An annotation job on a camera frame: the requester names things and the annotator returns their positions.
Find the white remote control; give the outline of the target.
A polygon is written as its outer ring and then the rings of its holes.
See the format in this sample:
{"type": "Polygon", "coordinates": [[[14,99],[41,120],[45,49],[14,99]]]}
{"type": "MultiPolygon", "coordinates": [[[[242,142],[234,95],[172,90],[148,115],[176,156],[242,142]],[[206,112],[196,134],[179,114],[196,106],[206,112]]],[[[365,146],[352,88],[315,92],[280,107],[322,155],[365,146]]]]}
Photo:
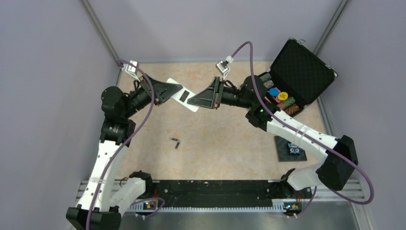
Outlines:
{"type": "Polygon", "coordinates": [[[199,110],[199,106],[196,105],[191,105],[188,103],[188,100],[195,96],[195,93],[193,93],[191,90],[185,88],[183,85],[181,85],[179,82],[175,81],[172,78],[168,78],[166,83],[172,83],[172,84],[179,84],[182,86],[182,88],[176,92],[174,95],[171,96],[171,99],[175,100],[185,108],[189,109],[190,111],[196,113],[199,110]]]}

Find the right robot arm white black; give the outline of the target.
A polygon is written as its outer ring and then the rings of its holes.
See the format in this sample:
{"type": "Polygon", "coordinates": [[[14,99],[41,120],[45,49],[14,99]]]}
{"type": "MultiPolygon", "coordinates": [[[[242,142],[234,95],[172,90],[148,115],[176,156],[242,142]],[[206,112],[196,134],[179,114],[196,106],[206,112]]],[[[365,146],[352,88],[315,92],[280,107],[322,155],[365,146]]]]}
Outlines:
{"type": "Polygon", "coordinates": [[[358,165],[354,140],[346,135],[340,138],[314,130],[267,101],[268,89],[263,80],[246,77],[241,86],[227,86],[219,77],[205,90],[187,100],[188,104],[217,109],[220,105],[248,110],[245,117],[256,128],[279,136],[311,153],[317,163],[301,169],[292,169],[283,176],[281,192],[294,197],[300,190],[324,185],[341,191],[358,165]]]}

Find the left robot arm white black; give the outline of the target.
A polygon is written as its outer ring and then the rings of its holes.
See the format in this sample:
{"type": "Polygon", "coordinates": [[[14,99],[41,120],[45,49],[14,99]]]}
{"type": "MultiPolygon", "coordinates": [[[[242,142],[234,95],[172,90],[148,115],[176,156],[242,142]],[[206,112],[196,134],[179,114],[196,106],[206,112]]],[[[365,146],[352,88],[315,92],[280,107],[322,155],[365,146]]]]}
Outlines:
{"type": "Polygon", "coordinates": [[[111,86],[101,94],[104,121],[96,162],[81,198],[66,212],[66,219],[77,230],[117,230],[122,216],[137,199],[151,201],[154,206],[161,203],[149,173],[134,172],[115,193],[113,185],[131,139],[146,122],[136,125],[131,116],[146,106],[150,116],[154,105],[166,102],[183,86],[142,77],[134,81],[134,87],[134,91],[125,93],[111,86]]]}

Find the blue round chip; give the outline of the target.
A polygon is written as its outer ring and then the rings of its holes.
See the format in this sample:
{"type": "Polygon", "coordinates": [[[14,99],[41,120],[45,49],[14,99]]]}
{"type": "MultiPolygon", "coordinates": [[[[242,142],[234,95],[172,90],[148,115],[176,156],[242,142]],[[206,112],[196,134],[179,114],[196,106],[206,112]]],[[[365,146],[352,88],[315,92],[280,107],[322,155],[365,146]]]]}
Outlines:
{"type": "Polygon", "coordinates": [[[270,88],[269,89],[269,94],[272,97],[278,97],[278,95],[280,94],[280,90],[278,88],[270,88]]]}

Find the yellow round chip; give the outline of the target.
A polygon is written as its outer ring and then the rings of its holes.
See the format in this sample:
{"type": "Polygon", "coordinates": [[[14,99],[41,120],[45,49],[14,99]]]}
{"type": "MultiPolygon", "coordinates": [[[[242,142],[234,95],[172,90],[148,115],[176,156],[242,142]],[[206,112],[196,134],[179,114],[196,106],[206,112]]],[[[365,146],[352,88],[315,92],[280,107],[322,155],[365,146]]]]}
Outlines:
{"type": "Polygon", "coordinates": [[[288,95],[287,92],[280,92],[280,93],[278,94],[277,98],[278,98],[280,101],[285,101],[285,100],[287,100],[287,99],[289,98],[289,95],[288,95]]]}

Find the black poker chip case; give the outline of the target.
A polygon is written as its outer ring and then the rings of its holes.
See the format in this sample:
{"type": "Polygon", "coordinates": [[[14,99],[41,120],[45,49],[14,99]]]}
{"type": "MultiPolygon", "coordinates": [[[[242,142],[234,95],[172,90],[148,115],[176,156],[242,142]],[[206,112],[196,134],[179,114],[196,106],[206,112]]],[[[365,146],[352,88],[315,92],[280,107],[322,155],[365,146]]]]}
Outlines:
{"type": "Polygon", "coordinates": [[[338,77],[328,64],[302,45],[289,38],[270,69],[259,75],[265,86],[286,92],[294,103],[282,109],[290,116],[300,114],[338,77]]]}

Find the blue owl toy figure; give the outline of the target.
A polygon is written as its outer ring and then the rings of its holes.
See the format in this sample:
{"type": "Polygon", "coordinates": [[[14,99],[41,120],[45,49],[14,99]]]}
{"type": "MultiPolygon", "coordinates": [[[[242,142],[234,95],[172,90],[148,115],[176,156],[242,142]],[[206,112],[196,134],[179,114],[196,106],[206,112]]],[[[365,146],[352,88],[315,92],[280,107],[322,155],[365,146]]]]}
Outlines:
{"type": "Polygon", "coordinates": [[[288,142],[288,148],[289,148],[289,154],[291,154],[291,155],[300,155],[301,154],[301,149],[297,145],[295,145],[291,142],[288,142]]]}

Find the black studded base plate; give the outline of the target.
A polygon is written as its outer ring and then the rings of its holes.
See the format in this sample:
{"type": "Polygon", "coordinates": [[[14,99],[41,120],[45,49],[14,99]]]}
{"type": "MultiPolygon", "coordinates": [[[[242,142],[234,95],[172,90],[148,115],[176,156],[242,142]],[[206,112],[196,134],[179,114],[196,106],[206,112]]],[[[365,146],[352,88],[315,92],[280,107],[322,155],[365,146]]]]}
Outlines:
{"type": "Polygon", "coordinates": [[[279,136],[275,136],[274,142],[279,162],[307,161],[306,153],[302,148],[300,148],[300,155],[291,155],[289,154],[288,140],[279,136]]]}

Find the black mounting rail base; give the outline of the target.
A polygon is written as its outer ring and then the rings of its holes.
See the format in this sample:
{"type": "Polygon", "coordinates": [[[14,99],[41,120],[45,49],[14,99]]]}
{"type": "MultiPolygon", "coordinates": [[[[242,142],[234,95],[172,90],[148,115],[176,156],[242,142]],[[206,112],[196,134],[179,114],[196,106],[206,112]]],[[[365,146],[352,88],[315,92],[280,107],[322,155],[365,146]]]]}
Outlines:
{"type": "Polygon", "coordinates": [[[308,199],[311,192],[269,180],[159,180],[147,183],[142,197],[160,197],[165,208],[257,208],[277,199],[308,199]]]}

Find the aluminium frame rail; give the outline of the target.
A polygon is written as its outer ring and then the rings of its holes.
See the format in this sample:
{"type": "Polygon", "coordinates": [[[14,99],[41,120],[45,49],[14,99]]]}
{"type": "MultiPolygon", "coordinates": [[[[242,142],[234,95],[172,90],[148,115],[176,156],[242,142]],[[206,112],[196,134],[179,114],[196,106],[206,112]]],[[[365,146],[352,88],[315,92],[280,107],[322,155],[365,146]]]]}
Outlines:
{"type": "Polygon", "coordinates": [[[159,197],[154,204],[131,205],[128,212],[161,213],[281,213],[294,216],[308,201],[340,204],[364,201],[357,180],[349,180],[340,195],[320,185],[317,189],[289,189],[273,180],[155,180],[141,198],[159,197]]]}

